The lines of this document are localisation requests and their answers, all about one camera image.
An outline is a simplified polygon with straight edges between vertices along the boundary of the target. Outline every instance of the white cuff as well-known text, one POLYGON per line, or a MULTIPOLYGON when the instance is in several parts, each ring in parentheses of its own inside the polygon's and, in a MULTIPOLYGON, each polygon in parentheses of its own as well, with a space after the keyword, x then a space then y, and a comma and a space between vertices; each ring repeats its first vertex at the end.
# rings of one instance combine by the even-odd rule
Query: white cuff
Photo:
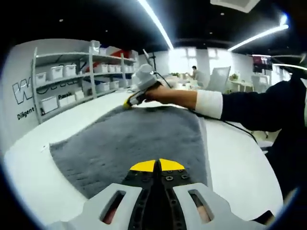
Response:
POLYGON ((197 113, 221 119, 223 110, 223 96, 221 92, 206 90, 197 91, 195 111, 197 113))

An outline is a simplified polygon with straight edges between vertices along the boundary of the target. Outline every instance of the gray towel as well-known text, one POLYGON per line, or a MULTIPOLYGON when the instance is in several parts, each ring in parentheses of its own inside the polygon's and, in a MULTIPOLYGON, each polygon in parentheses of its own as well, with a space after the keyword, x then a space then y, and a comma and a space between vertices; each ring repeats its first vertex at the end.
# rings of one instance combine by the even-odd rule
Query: gray towel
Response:
POLYGON ((59 170, 86 198, 121 183, 136 163, 159 158, 179 162, 194 182, 207 185, 205 149, 197 116, 171 106, 120 106, 50 146, 59 170))

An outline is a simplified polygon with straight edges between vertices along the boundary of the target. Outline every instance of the black jacket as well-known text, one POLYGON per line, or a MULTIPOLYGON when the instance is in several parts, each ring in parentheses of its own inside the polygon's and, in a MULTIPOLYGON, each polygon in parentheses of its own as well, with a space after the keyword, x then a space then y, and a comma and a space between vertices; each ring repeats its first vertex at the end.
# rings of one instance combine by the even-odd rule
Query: black jacket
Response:
POLYGON ((303 73, 294 73, 290 81, 271 86, 265 93, 236 92, 223 95, 222 120, 241 123, 249 130, 277 131, 272 148, 266 154, 283 197, 303 185, 307 168, 307 127, 305 126, 306 86, 303 73))

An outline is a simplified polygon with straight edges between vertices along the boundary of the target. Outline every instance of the white table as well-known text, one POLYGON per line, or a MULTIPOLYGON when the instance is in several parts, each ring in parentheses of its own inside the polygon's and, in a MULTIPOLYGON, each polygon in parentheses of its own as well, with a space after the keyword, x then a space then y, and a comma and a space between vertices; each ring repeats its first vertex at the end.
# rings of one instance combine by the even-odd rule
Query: white table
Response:
POLYGON ((240 86, 243 86, 244 87, 244 91, 243 92, 246 92, 246 88, 247 87, 251 87, 252 88, 252 91, 254 91, 254 86, 252 83, 249 83, 249 82, 242 82, 242 81, 236 81, 236 80, 229 80, 230 83, 236 85, 238 87, 238 92, 240 92, 240 86))
MULTIPOLYGON (((43 224, 69 220, 82 212, 86 198, 61 174, 46 148, 94 122, 122 104, 127 92, 115 92, 72 108, 33 129, 5 154, 4 165, 19 198, 43 224)), ((157 102, 141 107, 160 106, 157 102)), ((207 129, 213 190, 234 214, 250 220, 281 209, 275 174, 258 145, 247 134, 219 121, 200 119, 207 129)))

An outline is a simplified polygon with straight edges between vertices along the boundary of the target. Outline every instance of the hand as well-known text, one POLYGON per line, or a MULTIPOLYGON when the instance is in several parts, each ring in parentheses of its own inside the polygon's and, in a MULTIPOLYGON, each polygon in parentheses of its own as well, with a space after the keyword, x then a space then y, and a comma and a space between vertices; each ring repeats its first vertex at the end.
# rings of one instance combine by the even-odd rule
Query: hand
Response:
POLYGON ((146 100, 145 102, 151 102, 151 101, 157 101, 162 104, 169 104, 169 95, 173 90, 170 88, 167 88, 163 85, 158 86, 154 89, 149 89, 145 93, 146 100))

